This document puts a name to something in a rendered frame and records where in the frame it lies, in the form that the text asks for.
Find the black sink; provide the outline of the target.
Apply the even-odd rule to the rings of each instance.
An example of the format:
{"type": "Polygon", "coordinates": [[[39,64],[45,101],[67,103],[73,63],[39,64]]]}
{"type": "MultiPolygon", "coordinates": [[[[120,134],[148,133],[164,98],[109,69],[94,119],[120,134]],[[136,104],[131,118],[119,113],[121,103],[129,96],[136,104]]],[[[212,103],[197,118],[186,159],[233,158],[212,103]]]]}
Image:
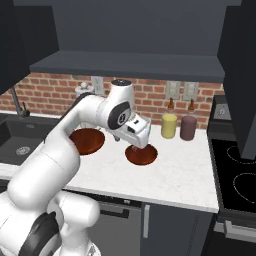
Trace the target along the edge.
{"type": "Polygon", "coordinates": [[[57,118],[0,113],[0,163],[20,166],[57,123],[57,118]]]}

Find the open dark cabinet door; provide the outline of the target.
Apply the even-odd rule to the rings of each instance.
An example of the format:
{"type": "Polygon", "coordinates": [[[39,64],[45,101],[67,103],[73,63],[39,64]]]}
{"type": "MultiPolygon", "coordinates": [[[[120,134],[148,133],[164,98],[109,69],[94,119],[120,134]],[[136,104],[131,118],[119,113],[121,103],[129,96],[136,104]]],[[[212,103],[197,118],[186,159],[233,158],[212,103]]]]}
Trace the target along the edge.
{"type": "Polygon", "coordinates": [[[240,156],[256,158],[256,0],[228,6],[218,59],[240,156]]]}

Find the black hob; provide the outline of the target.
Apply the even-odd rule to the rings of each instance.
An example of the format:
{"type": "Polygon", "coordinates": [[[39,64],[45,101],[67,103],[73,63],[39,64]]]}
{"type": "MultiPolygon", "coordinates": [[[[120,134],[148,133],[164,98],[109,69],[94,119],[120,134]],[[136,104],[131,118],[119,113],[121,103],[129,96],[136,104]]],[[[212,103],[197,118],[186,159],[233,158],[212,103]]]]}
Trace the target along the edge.
{"type": "Polygon", "coordinates": [[[240,157],[224,95],[213,97],[207,137],[219,216],[223,220],[256,222],[256,157],[240,157]]]}

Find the dark base cupboard door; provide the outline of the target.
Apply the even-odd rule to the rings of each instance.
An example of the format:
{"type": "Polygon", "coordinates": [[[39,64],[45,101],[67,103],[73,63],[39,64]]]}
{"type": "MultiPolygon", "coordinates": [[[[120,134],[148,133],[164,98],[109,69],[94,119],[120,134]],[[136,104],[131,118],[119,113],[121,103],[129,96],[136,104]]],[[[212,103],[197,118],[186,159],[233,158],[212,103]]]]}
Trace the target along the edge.
{"type": "Polygon", "coordinates": [[[142,203],[140,256],[201,256],[212,217],[209,212],[142,203]],[[148,238],[143,238],[145,205],[150,205],[148,238]]]}

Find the dark tap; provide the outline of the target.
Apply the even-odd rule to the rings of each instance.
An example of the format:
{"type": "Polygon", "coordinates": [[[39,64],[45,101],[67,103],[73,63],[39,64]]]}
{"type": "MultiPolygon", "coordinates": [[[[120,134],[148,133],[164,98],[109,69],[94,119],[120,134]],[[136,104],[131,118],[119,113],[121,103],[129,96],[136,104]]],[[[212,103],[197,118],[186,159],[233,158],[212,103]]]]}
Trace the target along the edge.
{"type": "Polygon", "coordinates": [[[30,116],[30,111],[26,108],[25,103],[19,104],[19,100],[15,91],[15,88],[10,89],[12,98],[16,107],[16,112],[19,117],[25,118],[30,116]]]}

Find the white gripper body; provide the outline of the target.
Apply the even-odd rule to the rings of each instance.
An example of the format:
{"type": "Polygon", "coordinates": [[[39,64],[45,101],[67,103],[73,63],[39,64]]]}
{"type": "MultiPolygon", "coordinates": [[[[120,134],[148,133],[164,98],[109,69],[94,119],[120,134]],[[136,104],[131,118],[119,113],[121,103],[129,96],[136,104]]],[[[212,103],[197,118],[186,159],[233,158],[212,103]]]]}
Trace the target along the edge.
{"type": "Polygon", "coordinates": [[[116,136],[137,148],[143,149],[149,143],[150,128],[150,123],[147,123],[141,130],[124,125],[116,131],[116,136]]]}

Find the grey dishwasher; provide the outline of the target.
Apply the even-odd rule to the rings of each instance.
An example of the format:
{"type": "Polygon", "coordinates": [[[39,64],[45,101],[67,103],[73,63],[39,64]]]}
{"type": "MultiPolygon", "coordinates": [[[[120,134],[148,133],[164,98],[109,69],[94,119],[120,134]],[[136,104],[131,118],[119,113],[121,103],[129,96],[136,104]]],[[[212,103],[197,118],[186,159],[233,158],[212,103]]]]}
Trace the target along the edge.
{"type": "Polygon", "coordinates": [[[118,205],[130,211],[129,218],[103,215],[89,230],[89,237],[97,245],[101,256],[140,256],[141,203],[106,195],[79,192],[96,200],[99,205],[118,205]]]}

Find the yellow bottle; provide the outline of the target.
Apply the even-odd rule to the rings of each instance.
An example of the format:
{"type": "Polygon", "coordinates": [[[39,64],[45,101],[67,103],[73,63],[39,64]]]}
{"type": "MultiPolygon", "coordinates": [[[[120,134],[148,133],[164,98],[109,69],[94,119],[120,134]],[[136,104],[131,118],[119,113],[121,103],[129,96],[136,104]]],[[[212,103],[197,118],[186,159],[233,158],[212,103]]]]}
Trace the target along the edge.
{"type": "Polygon", "coordinates": [[[169,100],[166,112],[162,115],[161,135],[165,139],[172,139],[176,133],[177,116],[174,113],[174,101],[169,100]]]}

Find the small brown bowl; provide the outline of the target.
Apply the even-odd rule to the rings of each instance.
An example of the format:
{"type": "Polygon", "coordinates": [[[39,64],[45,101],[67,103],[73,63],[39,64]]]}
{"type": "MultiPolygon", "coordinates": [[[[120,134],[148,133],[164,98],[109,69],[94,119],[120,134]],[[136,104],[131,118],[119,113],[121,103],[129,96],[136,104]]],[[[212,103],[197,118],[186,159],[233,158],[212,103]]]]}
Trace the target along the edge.
{"type": "Polygon", "coordinates": [[[158,151],[151,144],[143,149],[131,145],[126,148],[125,156],[128,161],[135,165],[148,165],[156,160],[158,151]]]}

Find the maroon bottle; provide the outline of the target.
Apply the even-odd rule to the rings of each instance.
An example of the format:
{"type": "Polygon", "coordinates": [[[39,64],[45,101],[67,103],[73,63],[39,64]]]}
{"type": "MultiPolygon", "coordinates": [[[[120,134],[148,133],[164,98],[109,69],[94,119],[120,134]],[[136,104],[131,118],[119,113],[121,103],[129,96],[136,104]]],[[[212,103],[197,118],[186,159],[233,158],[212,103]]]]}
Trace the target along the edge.
{"type": "Polygon", "coordinates": [[[181,119],[180,138],[184,141],[193,140],[196,128],[197,117],[195,116],[194,100],[191,100],[186,114],[181,119]]]}

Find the white wall socket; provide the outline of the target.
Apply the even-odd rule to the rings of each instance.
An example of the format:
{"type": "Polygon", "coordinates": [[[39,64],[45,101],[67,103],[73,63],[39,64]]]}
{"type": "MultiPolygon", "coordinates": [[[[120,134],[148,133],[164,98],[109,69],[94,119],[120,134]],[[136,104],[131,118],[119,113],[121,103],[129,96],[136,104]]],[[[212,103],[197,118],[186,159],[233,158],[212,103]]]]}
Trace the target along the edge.
{"type": "Polygon", "coordinates": [[[91,77],[92,86],[96,95],[104,94],[104,78],[101,76],[92,76],[91,77]]]}

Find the open dark cabinet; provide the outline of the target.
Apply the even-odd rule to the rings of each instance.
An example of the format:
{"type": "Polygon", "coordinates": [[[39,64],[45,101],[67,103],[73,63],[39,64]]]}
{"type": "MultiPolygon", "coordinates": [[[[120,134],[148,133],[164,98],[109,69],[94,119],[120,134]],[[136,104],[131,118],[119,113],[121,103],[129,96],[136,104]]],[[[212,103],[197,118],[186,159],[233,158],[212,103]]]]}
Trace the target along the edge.
{"type": "Polygon", "coordinates": [[[33,72],[220,83],[224,17],[242,0],[44,0],[59,49],[33,72]]]}

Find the black oven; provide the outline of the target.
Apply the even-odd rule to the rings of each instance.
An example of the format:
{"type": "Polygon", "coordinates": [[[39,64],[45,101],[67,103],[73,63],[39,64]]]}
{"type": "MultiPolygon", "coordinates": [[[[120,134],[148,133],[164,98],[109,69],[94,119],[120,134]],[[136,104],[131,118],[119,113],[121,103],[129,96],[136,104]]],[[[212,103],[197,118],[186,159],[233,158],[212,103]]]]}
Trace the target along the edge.
{"type": "Polygon", "coordinates": [[[214,214],[201,256],[256,256],[256,215],[214,214]]]}

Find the large brown bowl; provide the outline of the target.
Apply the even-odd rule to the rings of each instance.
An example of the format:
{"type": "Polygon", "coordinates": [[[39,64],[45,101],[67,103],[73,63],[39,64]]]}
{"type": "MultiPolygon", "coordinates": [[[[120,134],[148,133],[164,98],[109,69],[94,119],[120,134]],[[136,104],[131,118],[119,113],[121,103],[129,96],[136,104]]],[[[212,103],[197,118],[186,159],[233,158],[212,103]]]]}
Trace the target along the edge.
{"type": "Polygon", "coordinates": [[[94,128],[82,128],[69,136],[80,155],[89,155],[98,151],[105,142],[104,134],[94,128]]]}

